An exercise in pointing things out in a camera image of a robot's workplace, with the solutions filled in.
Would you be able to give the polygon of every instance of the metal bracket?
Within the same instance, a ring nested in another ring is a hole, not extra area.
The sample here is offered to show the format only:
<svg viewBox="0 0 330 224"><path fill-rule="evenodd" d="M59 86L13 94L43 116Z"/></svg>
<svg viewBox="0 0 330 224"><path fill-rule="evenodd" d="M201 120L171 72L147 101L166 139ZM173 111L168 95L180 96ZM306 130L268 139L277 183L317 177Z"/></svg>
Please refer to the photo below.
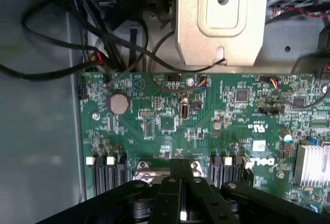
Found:
<svg viewBox="0 0 330 224"><path fill-rule="evenodd" d="M263 41L267 0L177 0L176 38L187 65L252 66Z"/></svg>

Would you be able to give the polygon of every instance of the motherboard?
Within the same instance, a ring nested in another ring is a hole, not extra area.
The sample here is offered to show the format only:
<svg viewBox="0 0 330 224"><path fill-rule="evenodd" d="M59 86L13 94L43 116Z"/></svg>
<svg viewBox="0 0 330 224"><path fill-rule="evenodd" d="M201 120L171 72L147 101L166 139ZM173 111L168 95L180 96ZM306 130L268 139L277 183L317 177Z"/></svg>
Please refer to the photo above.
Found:
<svg viewBox="0 0 330 224"><path fill-rule="evenodd" d="M236 180L315 212L330 205L330 82L311 74L79 75L88 198L129 180L169 175L171 158L215 186Z"/></svg>

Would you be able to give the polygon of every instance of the white sticker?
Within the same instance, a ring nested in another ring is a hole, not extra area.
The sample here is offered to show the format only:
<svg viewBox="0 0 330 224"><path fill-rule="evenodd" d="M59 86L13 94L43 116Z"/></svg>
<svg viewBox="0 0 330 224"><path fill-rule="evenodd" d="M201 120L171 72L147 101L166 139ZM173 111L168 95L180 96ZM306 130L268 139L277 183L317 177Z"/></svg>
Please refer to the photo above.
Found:
<svg viewBox="0 0 330 224"><path fill-rule="evenodd" d="M266 149L266 141L265 140L254 140L252 151L253 152L264 152Z"/></svg>

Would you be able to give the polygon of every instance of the green circuit board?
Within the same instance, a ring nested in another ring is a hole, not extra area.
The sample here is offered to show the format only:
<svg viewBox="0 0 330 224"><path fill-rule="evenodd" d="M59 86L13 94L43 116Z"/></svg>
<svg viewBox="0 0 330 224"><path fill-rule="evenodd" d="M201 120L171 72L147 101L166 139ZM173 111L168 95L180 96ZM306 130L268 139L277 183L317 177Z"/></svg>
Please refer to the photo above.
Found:
<svg viewBox="0 0 330 224"><path fill-rule="evenodd" d="M301 106L321 97L329 85L309 74L274 77L282 95ZM330 140L330 100L309 109L292 108L279 99L268 78L155 74L158 84L171 89L205 81L194 92L167 93L146 73L128 74L108 88L108 75L82 73L78 80L84 157L125 156L125 176L131 180L141 160L166 164L171 158L195 159L203 176L210 177L211 156L244 156L252 163L254 187L320 212L330 188L301 188L294 181L294 169L299 144L309 137ZM91 198L95 177L90 165L85 173Z"/></svg>

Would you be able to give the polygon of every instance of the heatsink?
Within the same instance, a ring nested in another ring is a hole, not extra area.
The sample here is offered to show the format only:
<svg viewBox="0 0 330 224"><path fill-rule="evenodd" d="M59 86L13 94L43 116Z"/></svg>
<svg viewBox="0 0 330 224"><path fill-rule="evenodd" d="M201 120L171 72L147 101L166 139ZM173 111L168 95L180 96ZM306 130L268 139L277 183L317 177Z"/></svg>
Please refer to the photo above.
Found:
<svg viewBox="0 0 330 224"><path fill-rule="evenodd" d="M330 146L298 146L294 181L301 187L330 185Z"/></svg>

